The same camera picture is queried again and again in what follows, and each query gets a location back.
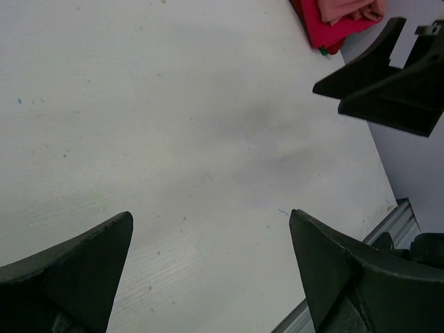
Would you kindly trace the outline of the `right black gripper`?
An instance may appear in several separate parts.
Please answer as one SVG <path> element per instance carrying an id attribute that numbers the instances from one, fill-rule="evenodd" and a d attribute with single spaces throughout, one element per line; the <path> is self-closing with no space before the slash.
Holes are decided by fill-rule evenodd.
<path id="1" fill-rule="evenodd" d="M 401 69 L 390 61 L 406 21 L 389 19 L 361 55 L 318 81 L 312 92 L 341 100 L 339 114 L 429 137 L 443 114 L 443 19 L 417 27 Z"/>

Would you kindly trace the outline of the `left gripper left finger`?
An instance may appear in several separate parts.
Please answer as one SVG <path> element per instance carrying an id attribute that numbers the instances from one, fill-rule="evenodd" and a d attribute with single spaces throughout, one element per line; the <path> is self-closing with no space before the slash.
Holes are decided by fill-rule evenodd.
<path id="1" fill-rule="evenodd" d="M 105 332 L 133 234 L 122 212 L 1 267 L 2 332 Z"/>

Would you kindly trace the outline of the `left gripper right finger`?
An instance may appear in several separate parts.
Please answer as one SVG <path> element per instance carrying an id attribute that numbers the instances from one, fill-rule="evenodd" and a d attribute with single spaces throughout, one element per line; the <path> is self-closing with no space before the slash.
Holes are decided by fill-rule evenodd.
<path id="1" fill-rule="evenodd" d="M 316 332 L 442 332 L 443 234 L 377 248 L 302 210 L 289 220 Z"/>

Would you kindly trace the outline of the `salmon pink t shirt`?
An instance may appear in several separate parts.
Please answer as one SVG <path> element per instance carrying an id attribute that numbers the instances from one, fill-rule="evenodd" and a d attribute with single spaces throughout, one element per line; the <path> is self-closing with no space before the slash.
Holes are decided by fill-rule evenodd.
<path id="1" fill-rule="evenodd" d="M 385 0 L 318 0 L 317 5 L 322 22 L 330 26 L 344 17 L 379 21 L 386 13 Z"/>

